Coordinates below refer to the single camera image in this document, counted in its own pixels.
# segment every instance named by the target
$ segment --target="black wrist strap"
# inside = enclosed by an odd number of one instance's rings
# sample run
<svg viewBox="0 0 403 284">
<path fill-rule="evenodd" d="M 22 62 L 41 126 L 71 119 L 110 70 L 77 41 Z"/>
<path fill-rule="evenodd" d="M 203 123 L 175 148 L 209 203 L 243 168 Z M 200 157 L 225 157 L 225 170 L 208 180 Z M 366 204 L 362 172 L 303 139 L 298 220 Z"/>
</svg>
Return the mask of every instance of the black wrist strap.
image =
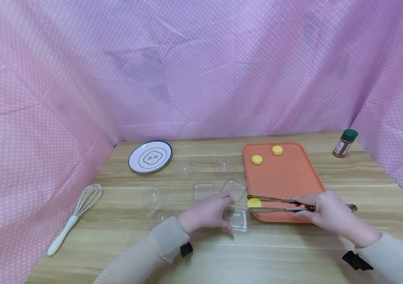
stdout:
<svg viewBox="0 0 403 284">
<path fill-rule="evenodd" d="M 373 267 L 370 266 L 365 260 L 363 260 L 359 255 L 355 254 L 353 251 L 347 252 L 342 259 L 350 264 L 350 266 L 354 270 L 361 269 L 362 271 L 373 270 Z"/>
<path fill-rule="evenodd" d="M 192 248 L 192 245 L 190 242 L 187 242 L 185 245 L 181 245 L 181 256 L 185 257 L 188 254 L 193 253 L 194 249 Z"/>
</svg>

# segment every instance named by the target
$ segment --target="person's left hand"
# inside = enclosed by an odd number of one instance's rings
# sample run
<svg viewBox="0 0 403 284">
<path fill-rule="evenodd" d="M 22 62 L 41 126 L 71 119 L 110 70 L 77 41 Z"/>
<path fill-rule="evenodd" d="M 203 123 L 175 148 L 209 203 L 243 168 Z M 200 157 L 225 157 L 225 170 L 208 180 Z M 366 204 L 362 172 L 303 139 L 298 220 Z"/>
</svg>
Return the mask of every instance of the person's left hand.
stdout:
<svg viewBox="0 0 403 284">
<path fill-rule="evenodd" d="M 229 233 L 233 233 L 233 227 L 222 219 L 223 212 L 229 204 L 235 201 L 229 196 L 228 191 L 204 198 L 196 206 L 187 209 L 177 217 L 183 230 L 190 234 L 199 228 L 220 227 Z"/>
</svg>

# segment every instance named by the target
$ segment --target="bottle label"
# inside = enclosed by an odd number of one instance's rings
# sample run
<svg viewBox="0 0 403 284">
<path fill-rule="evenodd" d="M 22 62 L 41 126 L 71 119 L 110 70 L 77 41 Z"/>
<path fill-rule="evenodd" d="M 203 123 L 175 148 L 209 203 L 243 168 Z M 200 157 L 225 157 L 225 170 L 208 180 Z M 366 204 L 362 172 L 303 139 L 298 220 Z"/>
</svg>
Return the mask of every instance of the bottle label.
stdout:
<svg viewBox="0 0 403 284">
<path fill-rule="evenodd" d="M 350 150 L 350 148 L 351 148 L 352 145 L 353 145 L 353 143 L 350 143 L 350 144 L 348 144 L 348 146 L 346 146 L 343 155 L 346 155 L 346 153 L 348 153 L 348 150 Z"/>
<path fill-rule="evenodd" d="M 345 145 L 345 143 L 339 140 L 339 142 L 337 142 L 336 148 L 334 149 L 334 152 L 340 153 L 343 148 L 343 145 Z"/>
<path fill-rule="evenodd" d="M 334 149 L 334 152 L 340 154 L 342 148 L 344 147 L 344 145 L 345 145 L 345 143 L 339 140 L 339 142 L 337 143 L 336 148 Z M 348 145 L 345 147 L 345 150 L 342 152 L 342 155 L 346 155 L 346 153 L 348 153 L 348 150 L 350 150 L 350 148 L 351 148 L 352 145 L 353 145 L 353 143 L 348 144 Z"/>
</svg>

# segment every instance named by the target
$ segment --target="person's hand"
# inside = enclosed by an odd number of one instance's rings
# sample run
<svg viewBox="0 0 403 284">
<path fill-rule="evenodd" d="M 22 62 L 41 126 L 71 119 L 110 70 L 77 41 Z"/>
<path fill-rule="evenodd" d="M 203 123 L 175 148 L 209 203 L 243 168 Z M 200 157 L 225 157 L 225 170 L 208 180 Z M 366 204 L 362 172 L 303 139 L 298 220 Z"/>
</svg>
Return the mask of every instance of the person's hand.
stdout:
<svg viewBox="0 0 403 284">
<path fill-rule="evenodd" d="M 235 201 L 224 191 L 219 194 L 204 198 L 196 206 L 187 209 L 177 217 L 183 230 L 190 234 L 199 228 L 220 227 L 229 233 L 233 233 L 233 227 L 222 219 L 223 212 L 229 204 Z"/>
<path fill-rule="evenodd" d="M 296 196 L 292 199 L 315 206 L 315 212 L 300 211 L 295 216 L 306 217 L 313 224 L 349 239 L 358 248 L 365 248 L 381 238 L 380 232 L 358 219 L 332 191 Z"/>
</svg>

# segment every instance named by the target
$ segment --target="spice bottle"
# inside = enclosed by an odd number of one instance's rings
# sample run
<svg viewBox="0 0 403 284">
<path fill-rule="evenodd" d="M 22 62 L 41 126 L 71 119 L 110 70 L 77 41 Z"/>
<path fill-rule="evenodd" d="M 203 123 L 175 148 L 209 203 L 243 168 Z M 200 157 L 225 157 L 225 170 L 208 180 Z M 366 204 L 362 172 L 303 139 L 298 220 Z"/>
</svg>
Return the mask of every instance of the spice bottle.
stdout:
<svg viewBox="0 0 403 284">
<path fill-rule="evenodd" d="M 358 137 L 358 132 L 353 129 L 346 129 L 343 133 L 337 146 L 334 148 L 332 154 L 337 158 L 343 158 L 350 150 L 351 144 Z"/>
</svg>

